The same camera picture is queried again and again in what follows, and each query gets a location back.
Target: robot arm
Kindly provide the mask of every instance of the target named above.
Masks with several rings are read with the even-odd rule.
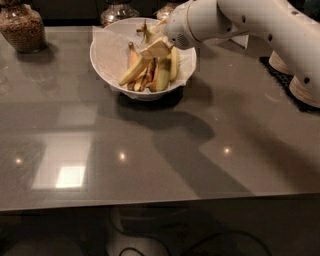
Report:
[[[210,38],[258,36],[320,102],[320,24],[287,0],[190,0],[172,12],[165,32],[180,49]]]

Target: glossy table surface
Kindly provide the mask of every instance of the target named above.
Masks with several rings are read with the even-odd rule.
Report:
[[[320,192],[320,117],[259,63],[264,41],[207,42],[186,87],[145,103],[96,74],[92,27],[46,33],[35,54],[0,37],[0,210]]]

